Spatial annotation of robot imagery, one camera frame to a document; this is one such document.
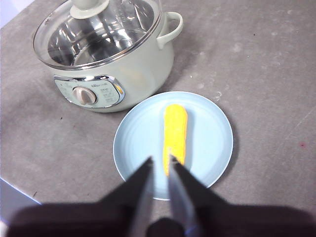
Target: yellow corn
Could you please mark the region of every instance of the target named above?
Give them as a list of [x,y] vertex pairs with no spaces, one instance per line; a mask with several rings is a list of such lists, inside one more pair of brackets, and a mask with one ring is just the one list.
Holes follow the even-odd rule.
[[164,111],[163,169],[169,175],[169,155],[183,165],[186,156],[188,115],[181,105],[172,104]]

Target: stainless steel inner pot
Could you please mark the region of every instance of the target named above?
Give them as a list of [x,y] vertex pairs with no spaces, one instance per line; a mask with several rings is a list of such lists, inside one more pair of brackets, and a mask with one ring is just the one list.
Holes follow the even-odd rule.
[[[69,12],[71,6],[71,1],[63,3],[51,17],[58,14],[60,8]],[[53,66],[110,61],[141,43],[155,20],[157,13],[145,0],[110,0],[108,7],[96,16],[79,20],[67,13],[62,22],[56,20],[46,49],[43,48],[45,44],[37,43],[41,25],[35,35],[34,50],[43,62]]]

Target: electric cooking pot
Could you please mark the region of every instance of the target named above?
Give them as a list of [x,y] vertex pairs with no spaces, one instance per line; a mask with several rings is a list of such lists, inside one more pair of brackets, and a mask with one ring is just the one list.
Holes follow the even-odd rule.
[[[178,20],[170,32],[168,23]],[[33,47],[63,96],[95,112],[130,108],[170,74],[179,13],[159,0],[68,0],[38,27]]]

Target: gray table surface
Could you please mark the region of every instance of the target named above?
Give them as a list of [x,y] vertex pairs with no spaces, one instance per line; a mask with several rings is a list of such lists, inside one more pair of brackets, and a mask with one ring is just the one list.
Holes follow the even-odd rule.
[[[316,215],[316,1],[162,1],[185,26],[159,92],[203,95],[233,127],[231,162],[212,189]],[[40,202],[96,201],[122,183],[112,143],[127,111],[66,102],[36,58],[32,34],[61,2],[36,0],[1,30],[1,176]],[[168,202],[155,201],[153,219],[163,215]]]

